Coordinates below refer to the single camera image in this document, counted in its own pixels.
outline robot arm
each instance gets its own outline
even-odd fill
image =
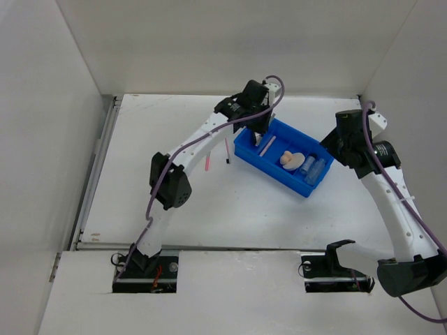
[[[350,271],[354,269],[378,278],[392,297],[436,285],[447,276],[447,258],[408,212],[370,156],[362,131],[362,111],[339,112],[336,118],[336,129],[321,145],[341,164],[356,171],[381,213],[393,243],[393,252],[364,248],[351,240],[339,241],[330,244],[324,256],[302,258],[308,264],[305,277],[352,276]],[[380,132],[377,128],[380,122],[377,121],[383,118],[373,113],[368,119],[369,128],[373,130],[371,138]],[[393,146],[383,141],[373,144],[373,148],[385,171],[417,213]]]
[[[132,244],[128,255],[118,259],[116,264],[124,263],[124,266],[115,277],[114,283],[124,273],[127,275],[123,278],[147,278],[154,273],[163,236],[173,213],[172,207],[181,207],[191,196],[192,189],[188,177],[192,170],[218,143],[242,127],[252,131],[255,144],[256,135],[263,135],[268,130],[274,100],[281,89],[277,84],[261,84],[250,80],[243,92],[223,99],[188,140],[168,154],[159,152],[152,157],[149,185],[152,187],[151,194],[156,192],[157,201],[151,203],[152,207],[149,206],[151,216],[147,213],[149,223],[145,231],[137,242]]]

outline white wall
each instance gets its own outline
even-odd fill
[[[101,96],[53,0],[0,3],[0,334],[32,334],[73,225]]]
[[[415,0],[58,0],[102,93],[364,91]]]
[[[418,1],[363,98],[388,118],[386,137],[399,154],[426,223],[447,244],[447,2]],[[447,317],[447,280],[433,289]]]

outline plastic bottle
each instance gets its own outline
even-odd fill
[[[326,164],[326,161],[324,159],[322,159],[322,158],[318,159],[317,162],[312,165],[309,172],[307,173],[305,182],[311,186],[315,185],[318,177],[320,177],[320,174],[322,173],[322,171],[324,169],[325,164]]]
[[[300,166],[300,172],[303,174],[307,174],[312,164],[314,164],[315,160],[316,160],[315,154],[308,155],[305,162]]]

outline metal edge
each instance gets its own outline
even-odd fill
[[[123,97],[123,95],[114,96],[109,105],[101,136],[98,139],[98,144],[95,146],[94,149],[95,158],[93,168],[91,169],[90,174],[86,177],[86,179],[88,179],[87,188],[84,196],[80,200],[80,203],[82,204],[80,205],[78,219],[73,226],[71,240],[68,244],[68,249],[70,251],[75,251],[77,249],[78,242],[80,241],[80,236],[82,235],[82,230],[87,223],[91,204],[96,192],[96,187],[98,186],[99,177],[104,165],[105,155],[107,154],[110,140],[112,139],[113,129],[118,118],[119,109],[121,107]]]

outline pink stick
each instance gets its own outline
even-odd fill
[[[210,169],[210,155],[211,151],[207,155],[207,159],[205,160],[205,171],[208,171]]]

